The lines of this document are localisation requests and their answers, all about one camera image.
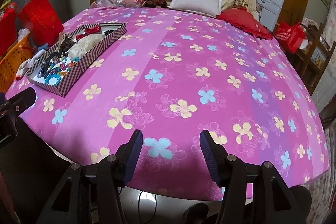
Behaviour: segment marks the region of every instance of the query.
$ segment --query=cable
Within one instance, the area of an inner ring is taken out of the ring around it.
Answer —
[[[151,217],[150,220],[148,220],[148,221],[146,221],[146,222],[142,222],[142,221],[141,221],[141,217],[140,217],[140,196],[141,196],[142,193],[143,193],[143,191],[141,191],[141,193],[140,193],[140,195],[139,195],[139,200],[138,200],[139,222],[140,222],[140,224],[148,224],[148,223],[150,223],[150,222],[153,220],[153,218],[154,218],[154,216],[155,216],[155,213],[156,213],[156,207],[157,207],[156,195],[154,195],[154,196],[155,196],[155,210],[154,210],[154,214],[153,214],[153,216]]]

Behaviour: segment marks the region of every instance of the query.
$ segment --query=wooden chair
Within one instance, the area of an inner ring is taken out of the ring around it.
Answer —
[[[309,48],[309,51],[307,52],[307,54],[305,54],[304,52],[297,50],[296,52],[298,53],[298,55],[302,55],[300,53],[303,53],[304,56],[300,56],[300,58],[302,58],[302,65],[300,66],[300,70],[298,71],[299,76],[301,79],[303,79],[303,75],[305,74],[308,64],[313,63],[310,59],[316,49],[316,47],[321,46],[321,48],[325,49],[325,51],[327,52],[327,49],[322,45],[322,43],[320,42],[320,37],[322,35],[322,32],[324,30],[324,24],[321,23],[319,29],[316,31],[314,31],[313,29],[308,28],[307,26],[304,26],[306,29],[306,32],[308,32],[312,37],[313,37],[313,41],[312,41],[312,45]]]
[[[315,69],[316,71],[316,75],[314,77],[311,78],[309,85],[307,86],[308,92],[310,95],[313,94],[314,90],[317,87],[317,84],[319,83],[324,71],[326,70],[329,61],[334,53],[336,47],[336,42],[334,41],[330,51],[328,51],[323,45],[318,46],[319,49],[322,50],[323,54],[325,55],[325,61],[323,62],[323,64],[321,65],[321,67],[318,67],[314,64],[313,69]]]

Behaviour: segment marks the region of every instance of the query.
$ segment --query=red packaging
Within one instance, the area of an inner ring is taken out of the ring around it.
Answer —
[[[15,3],[8,5],[9,8],[5,9],[5,13],[0,20],[0,56],[9,48],[10,45],[17,39],[15,31],[15,18],[16,12]]]
[[[286,51],[294,54],[300,47],[306,35],[300,28],[300,23],[291,27],[287,23],[281,22],[278,30],[274,34],[274,37]]]
[[[18,14],[36,46],[53,45],[64,27],[48,0],[30,0]]]

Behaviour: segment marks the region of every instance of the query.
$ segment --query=bed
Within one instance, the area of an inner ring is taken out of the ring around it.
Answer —
[[[155,8],[88,9],[64,27],[103,22],[127,22],[127,33],[65,98],[33,86],[36,102],[22,114],[69,159],[98,162],[141,129],[143,148],[128,186],[194,200],[223,197],[201,153],[203,129],[243,161],[273,162],[289,187],[329,169],[318,112],[275,39]],[[26,78],[16,81],[6,96],[28,86]]]

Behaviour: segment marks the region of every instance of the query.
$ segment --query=plastic basket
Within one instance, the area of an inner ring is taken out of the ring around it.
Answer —
[[[33,56],[26,35],[0,62],[0,92],[6,93],[13,83],[19,66]]]

